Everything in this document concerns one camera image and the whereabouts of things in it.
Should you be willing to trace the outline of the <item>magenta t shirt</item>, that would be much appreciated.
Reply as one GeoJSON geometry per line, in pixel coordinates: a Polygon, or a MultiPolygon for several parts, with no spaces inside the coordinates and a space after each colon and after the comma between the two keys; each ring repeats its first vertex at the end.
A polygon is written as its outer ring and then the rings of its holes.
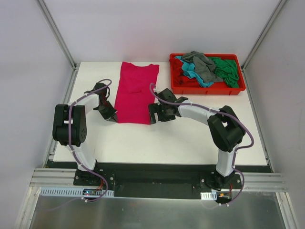
{"type": "Polygon", "coordinates": [[[122,62],[115,99],[118,123],[150,124],[148,105],[154,103],[150,84],[156,83],[158,73],[158,64],[136,66],[122,62]]]}

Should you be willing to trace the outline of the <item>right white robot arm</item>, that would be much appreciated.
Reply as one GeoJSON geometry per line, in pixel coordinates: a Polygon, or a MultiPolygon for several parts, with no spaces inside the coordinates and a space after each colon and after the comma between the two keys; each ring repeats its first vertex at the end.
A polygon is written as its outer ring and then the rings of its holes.
{"type": "Polygon", "coordinates": [[[209,127],[212,139],[218,148],[218,159],[215,172],[211,178],[205,180],[214,183],[218,188],[226,188],[231,184],[235,174],[235,150],[241,143],[245,130],[231,107],[225,105],[220,109],[207,108],[194,104],[186,97],[179,97],[168,88],[160,93],[154,93],[157,103],[149,104],[151,124],[168,122],[176,117],[195,120],[209,127]]]}

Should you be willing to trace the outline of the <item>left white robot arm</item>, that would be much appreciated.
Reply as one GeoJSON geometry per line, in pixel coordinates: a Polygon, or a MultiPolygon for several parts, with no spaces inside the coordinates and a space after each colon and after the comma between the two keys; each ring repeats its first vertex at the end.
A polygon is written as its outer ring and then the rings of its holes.
{"type": "Polygon", "coordinates": [[[94,170],[96,159],[86,143],[86,115],[97,111],[105,121],[118,122],[117,110],[108,101],[111,83],[110,79],[100,80],[76,101],[55,106],[52,137],[71,152],[78,169],[86,171],[84,180],[91,186],[100,182],[101,175],[94,170]]]}

